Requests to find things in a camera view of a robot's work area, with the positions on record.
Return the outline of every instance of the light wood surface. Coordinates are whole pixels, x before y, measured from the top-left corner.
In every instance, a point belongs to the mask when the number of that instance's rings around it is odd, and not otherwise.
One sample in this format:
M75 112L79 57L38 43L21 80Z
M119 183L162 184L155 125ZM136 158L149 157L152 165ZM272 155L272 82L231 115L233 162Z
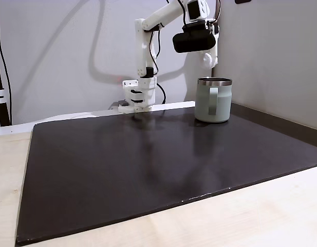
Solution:
M0 247L14 246L29 140L0 136ZM31 246L317 246L317 168Z

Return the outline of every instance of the light green mug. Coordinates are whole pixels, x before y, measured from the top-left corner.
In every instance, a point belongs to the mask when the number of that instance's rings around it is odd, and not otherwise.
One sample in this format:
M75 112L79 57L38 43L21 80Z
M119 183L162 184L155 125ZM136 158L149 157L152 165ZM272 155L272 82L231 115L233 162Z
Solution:
M198 79L195 117L204 122L225 122L230 117L232 80L217 77Z

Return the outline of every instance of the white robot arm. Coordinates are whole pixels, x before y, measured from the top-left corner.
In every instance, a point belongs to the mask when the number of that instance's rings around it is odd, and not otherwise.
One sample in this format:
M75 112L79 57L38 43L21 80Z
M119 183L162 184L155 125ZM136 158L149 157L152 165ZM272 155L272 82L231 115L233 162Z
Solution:
M214 19L208 19L210 8L205 0L173 0L147 19L135 20L136 61L138 80L123 81L126 105L120 105L122 113L150 111L155 103L158 67L152 42L159 31L180 15L188 13L190 23L184 19L183 32L174 36L173 43L178 53L192 51L215 51L216 35Z

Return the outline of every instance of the cable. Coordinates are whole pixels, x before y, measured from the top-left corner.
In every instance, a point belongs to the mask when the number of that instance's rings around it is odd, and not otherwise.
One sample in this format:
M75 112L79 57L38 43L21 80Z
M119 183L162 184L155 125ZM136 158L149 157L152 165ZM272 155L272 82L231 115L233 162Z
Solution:
M4 64L4 69L5 69L6 78L7 78L8 85L9 85L9 94L10 94L10 123L11 123L11 125L12 125L12 94L11 94L11 84L10 84L10 79L9 79L9 75L8 75L8 70L7 70L7 68L6 68L6 63L5 63L4 56L3 56L3 52L2 52L1 35L0 35L0 53L1 53L1 57L2 57L3 64Z
M165 91L164 91L164 89L163 89L163 87L161 86L161 85L159 85L158 83L157 83L157 85L159 86L159 88L162 90L162 92L163 92L163 95L164 95L164 100L163 100L163 103L162 104L165 104L166 103L166 94L165 94Z
M182 11L183 11L183 23L184 23L184 26L187 28L187 23L185 22L185 9L184 9L184 6L183 6L181 0L178 0L178 2L181 5Z
M154 76L155 76L155 75L158 74L158 66L157 66L157 63L156 63L156 61L155 61L155 59L154 59L154 57L153 57L153 54L152 54L152 41L153 41L153 36L154 36L154 32L152 32L152 35L151 35L150 41L149 41L149 53L150 53L150 56L152 57L152 60L153 60L153 62L154 62L154 64L155 64L155 67L156 67L156 70L157 70L157 72L154 73Z
M156 55L156 59L158 58L159 54L160 54L160 30L158 31L158 52Z
M218 0L219 1L219 12L218 12L218 16L217 18L212 22L212 24L215 24L218 22L218 19L220 18L220 15L221 15L221 0Z
M152 35L151 35L151 37L150 37L150 41L149 41L149 52L150 52L150 56L152 57L153 62L154 62L155 66L156 66L156 69L157 69L157 72L154 73L154 75L157 75L157 73L158 73L158 66L157 66L157 63L156 63L156 61L155 61L155 59L154 59L154 57L153 57L152 49L151 49L152 41L153 41L153 36L154 36L154 32L152 32ZM162 87L161 85L159 85L158 83L157 83L157 85L159 86L159 88L160 88L160 89L162 90L162 92L163 92L164 100L163 100L163 103L162 103L162 104L165 104L165 102L166 102L166 93L165 93L165 91L164 91L164 89L163 89L163 87Z

